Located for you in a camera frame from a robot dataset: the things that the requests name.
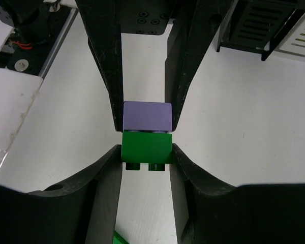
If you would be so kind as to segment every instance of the green block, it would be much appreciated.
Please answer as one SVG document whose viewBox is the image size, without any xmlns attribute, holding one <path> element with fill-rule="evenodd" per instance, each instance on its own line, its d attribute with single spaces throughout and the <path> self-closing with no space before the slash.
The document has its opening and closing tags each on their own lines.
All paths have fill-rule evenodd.
<svg viewBox="0 0 305 244">
<path fill-rule="evenodd" d="M 122 136 L 122 161 L 126 163 L 170 164 L 172 135 L 128 132 Z"/>
<path fill-rule="evenodd" d="M 119 233 L 114 231 L 113 244 L 129 244 Z"/>
</svg>

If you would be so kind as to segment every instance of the lego brick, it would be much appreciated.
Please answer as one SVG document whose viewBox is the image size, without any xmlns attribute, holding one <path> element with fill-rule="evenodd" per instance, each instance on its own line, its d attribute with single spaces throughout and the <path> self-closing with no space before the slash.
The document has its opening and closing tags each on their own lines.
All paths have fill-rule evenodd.
<svg viewBox="0 0 305 244">
<path fill-rule="evenodd" d="M 114 238 L 113 238 L 113 244 L 129 244 L 124 238 L 114 231 Z"/>
<path fill-rule="evenodd" d="M 124 102 L 124 131 L 172 131 L 170 103 Z"/>
<path fill-rule="evenodd" d="M 126 163 L 171 163 L 172 135 L 124 131 L 122 161 Z"/>
</svg>

